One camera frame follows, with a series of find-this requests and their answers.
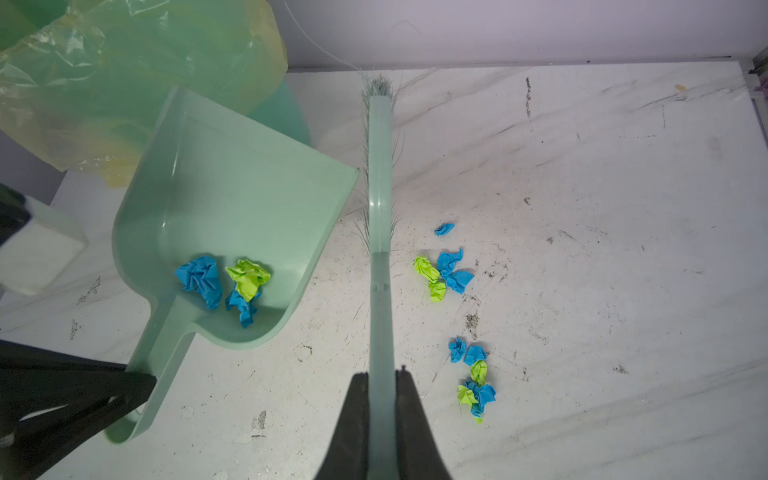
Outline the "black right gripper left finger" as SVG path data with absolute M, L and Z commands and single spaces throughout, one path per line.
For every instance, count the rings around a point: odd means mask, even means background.
M 365 480 L 368 476 L 368 374 L 352 376 L 316 480 Z

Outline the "green plastic dustpan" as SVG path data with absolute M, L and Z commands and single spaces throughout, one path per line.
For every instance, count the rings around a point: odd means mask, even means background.
M 128 362 L 156 385 L 109 426 L 120 444 L 152 424 L 195 336 L 226 349 L 266 343 L 298 306 L 358 171 L 192 91 L 161 110 L 112 231 L 122 280 L 150 305 Z M 246 258 L 271 278 L 243 327 L 235 309 L 209 309 L 178 267 L 208 255 L 225 270 Z

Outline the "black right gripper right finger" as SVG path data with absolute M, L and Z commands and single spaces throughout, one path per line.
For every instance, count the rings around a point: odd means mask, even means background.
M 451 480 L 433 438 L 413 377 L 404 367 L 396 371 L 395 413 L 400 478 Z

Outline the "green hand brush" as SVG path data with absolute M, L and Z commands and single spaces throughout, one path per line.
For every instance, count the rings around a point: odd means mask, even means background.
M 393 83 L 384 75 L 367 77 L 362 96 L 366 107 L 366 232 L 371 268 L 368 477 L 397 479 L 396 374 L 390 277 Z

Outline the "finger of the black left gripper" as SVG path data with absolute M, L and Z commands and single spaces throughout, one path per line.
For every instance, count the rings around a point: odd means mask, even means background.
M 145 403 L 154 376 L 1 342 L 1 477 L 37 479 Z

